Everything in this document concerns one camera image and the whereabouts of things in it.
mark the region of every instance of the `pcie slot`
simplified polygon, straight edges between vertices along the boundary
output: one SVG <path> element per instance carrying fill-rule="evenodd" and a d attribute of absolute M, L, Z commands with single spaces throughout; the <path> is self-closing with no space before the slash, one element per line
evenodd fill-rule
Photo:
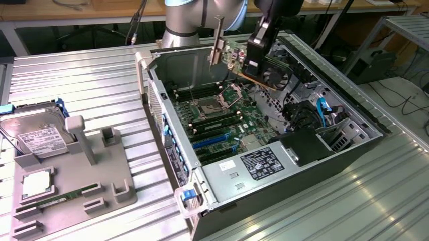
<path fill-rule="evenodd" d="M 206 156 L 202 156 L 199 157 L 199 161 L 200 162 L 207 162 L 208 160 L 219 160 L 219 159 L 223 159 L 226 157 L 228 157 L 232 153 L 236 152 L 236 148 L 235 147 L 230 147 L 230 148 L 226 148 L 218 152 L 214 152 L 214 153 L 210 153 L 208 155 Z"/>
<path fill-rule="evenodd" d="M 196 149 L 196 148 L 208 146 L 208 145 L 211 145 L 214 143 L 218 143 L 218 142 L 222 142 L 222 141 L 227 140 L 228 137 L 230 137 L 230 133 L 226 133 L 226 134 L 223 134 L 223 135 L 220 135 L 218 137 L 214 137 L 214 138 L 210 138 L 210 139 L 207 139 L 204 141 L 194 143 L 192 147 L 194 147 L 194 149 Z"/>
<path fill-rule="evenodd" d="M 207 149 L 195 150 L 195 154 L 196 154 L 198 156 L 207 154 L 207 152 L 208 152 Z"/>

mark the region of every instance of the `corrugated metal surface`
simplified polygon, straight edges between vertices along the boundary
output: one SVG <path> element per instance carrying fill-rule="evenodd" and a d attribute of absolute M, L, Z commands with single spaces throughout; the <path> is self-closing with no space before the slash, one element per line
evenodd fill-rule
<path fill-rule="evenodd" d="M 428 240 L 429 155 L 377 104 L 293 36 L 295 47 L 393 130 L 346 170 L 206 240 Z"/>
<path fill-rule="evenodd" d="M 9 102 L 29 104 L 63 98 L 71 115 L 85 119 L 85 132 L 115 126 L 136 188 L 138 202 L 43 240 L 188 240 L 143 106 L 139 101 L 133 53 L 142 47 L 17 58 Z M 13 160 L 4 142 L 0 160 L 0 240 L 8 240 L 12 204 Z"/>
<path fill-rule="evenodd" d="M 329 70 L 314 51 L 299 42 L 295 46 L 322 69 Z M 9 101 L 15 104 L 33 103 L 60 96 L 69 112 L 84 116 L 88 132 L 115 125 L 127 148 L 139 196 L 133 205 L 44 240 L 190 239 L 138 102 L 132 60 L 136 49 L 123 47 L 16 60 Z M 379 107 L 366 101 L 366 96 L 345 82 L 337 71 L 329 71 L 329 75 L 389 126 L 391 136 L 341 174 L 206 240 L 428 239 L 429 156 L 418 146 L 419 139 L 402 132 L 401 124 L 391 123 L 386 118 L 389 114 L 377 110 Z M 9 239 L 13 164 L 9 145 L 3 144 L 1 149 L 3 241 Z"/>
<path fill-rule="evenodd" d="M 429 50 L 429 18 L 426 16 L 389 16 L 385 19 L 385 24 Z"/>

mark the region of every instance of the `wooden table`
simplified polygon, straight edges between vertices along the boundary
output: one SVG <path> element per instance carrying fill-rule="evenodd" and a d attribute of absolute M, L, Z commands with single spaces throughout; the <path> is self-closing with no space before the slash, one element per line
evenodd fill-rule
<path fill-rule="evenodd" d="M 410 14 L 419 6 L 417 0 L 406 0 L 407 11 Z M 339 4 L 331 4 L 327 13 L 333 14 L 330 22 L 326 26 L 322 34 L 318 46 L 325 41 L 327 33 L 337 22 L 339 12 L 343 9 L 346 0 L 342 0 Z M 319 3 L 310 4 L 303 3 L 301 8 L 301 15 L 323 14 L 326 12 L 326 5 Z M 349 9 L 349 13 L 362 12 L 389 12 L 398 11 L 397 5 L 391 6 L 374 6 L 365 0 L 354 0 L 354 3 Z M 77 11 L 72 8 L 56 5 L 51 0 L 27 0 L 24 5 L 4 5 L 3 11 L 0 7 L 0 29 L 12 46 L 12 49 L 17 56 L 28 55 L 25 46 L 16 34 L 16 28 L 25 27 L 48 27 L 48 26 L 67 26 L 67 25 L 88 25 L 88 24 L 111 24 L 111 23 L 127 23 L 135 12 L 135 9 L 113 10 L 113 11 L 96 11 L 91 5 L 83 6 L 83 10 Z M 166 5 L 164 0 L 148 0 L 146 9 L 143 12 L 142 21 L 164 21 L 166 20 Z M 259 9 L 254 5 L 254 1 L 250 0 L 246 16 L 260 16 Z"/>

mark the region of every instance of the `psu label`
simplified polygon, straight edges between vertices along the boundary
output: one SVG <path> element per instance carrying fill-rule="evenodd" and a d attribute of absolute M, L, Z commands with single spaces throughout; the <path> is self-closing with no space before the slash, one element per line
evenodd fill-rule
<path fill-rule="evenodd" d="M 240 156 L 240 159 L 254 180 L 260 180 L 285 169 L 270 147 Z"/>

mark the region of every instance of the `hard drive label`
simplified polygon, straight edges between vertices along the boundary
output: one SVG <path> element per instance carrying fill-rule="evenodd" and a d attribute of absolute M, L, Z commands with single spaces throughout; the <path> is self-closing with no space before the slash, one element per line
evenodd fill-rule
<path fill-rule="evenodd" d="M 19 134 L 19 138 L 35 155 L 67 148 L 56 127 Z"/>
<path fill-rule="evenodd" d="M 240 156 L 240 159 L 255 180 L 260 180 L 285 169 L 270 147 Z"/>

